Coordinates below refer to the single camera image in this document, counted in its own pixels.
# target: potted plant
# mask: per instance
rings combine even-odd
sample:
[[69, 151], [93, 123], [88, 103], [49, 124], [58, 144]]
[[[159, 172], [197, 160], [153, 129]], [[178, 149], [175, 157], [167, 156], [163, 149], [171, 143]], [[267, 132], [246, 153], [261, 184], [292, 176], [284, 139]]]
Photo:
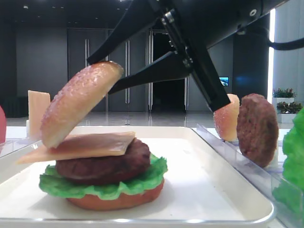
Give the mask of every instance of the potted plant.
[[302, 104], [296, 102], [279, 102], [277, 109], [279, 111], [277, 115], [279, 123], [292, 123], [296, 114], [302, 109]]
[[287, 88], [287, 89], [281, 89], [278, 88], [277, 90], [274, 89], [273, 95], [272, 95], [272, 104], [275, 108], [277, 108], [277, 104], [280, 102], [286, 102], [288, 104], [295, 101], [295, 93], [293, 92], [293, 89]]

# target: bottom bun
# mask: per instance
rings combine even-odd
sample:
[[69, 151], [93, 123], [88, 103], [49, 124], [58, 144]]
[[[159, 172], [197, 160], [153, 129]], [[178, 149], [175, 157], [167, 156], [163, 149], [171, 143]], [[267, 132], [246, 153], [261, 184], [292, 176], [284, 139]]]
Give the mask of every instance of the bottom bun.
[[88, 209], [88, 210], [107, 211], [107, 210], [127, 209], [154, 201], [156, 198], [159, 197], [163, 185], [164, 185], [164, 180], [156, 188], [147, 190], [143, 194], [126, 195], [122, 193], [115, 200], [102, 200], [95, 195], [85, 195], [81, 199], [67, 198], [67, 200], [80, 208]]

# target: top bun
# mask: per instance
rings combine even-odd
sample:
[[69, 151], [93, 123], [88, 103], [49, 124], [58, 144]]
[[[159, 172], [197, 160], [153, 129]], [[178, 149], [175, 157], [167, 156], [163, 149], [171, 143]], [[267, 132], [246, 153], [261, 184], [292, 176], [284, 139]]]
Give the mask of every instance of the top bun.
[[111, 61], [99, 62], [78, 72], [58, 92], [41, 121], [41, 139], [56, 148], [75, 126], [105, 97], [124, 69]]

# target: ceiling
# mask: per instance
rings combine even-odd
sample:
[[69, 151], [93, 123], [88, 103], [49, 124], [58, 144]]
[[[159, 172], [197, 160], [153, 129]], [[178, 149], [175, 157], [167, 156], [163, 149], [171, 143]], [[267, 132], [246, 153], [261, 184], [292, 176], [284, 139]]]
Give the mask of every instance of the ceiling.
[[0, 0], [0, 19], [16, 25], [113, 28], [131, 0]]

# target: monitor screen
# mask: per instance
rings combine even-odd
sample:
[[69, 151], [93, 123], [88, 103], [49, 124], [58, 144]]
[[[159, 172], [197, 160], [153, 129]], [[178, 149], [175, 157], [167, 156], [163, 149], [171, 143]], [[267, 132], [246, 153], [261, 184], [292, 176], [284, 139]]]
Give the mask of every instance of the monitor screen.
[[221, 83], [223, 86], [228, 86], [229, 85], [229, 77], [219, 77]]

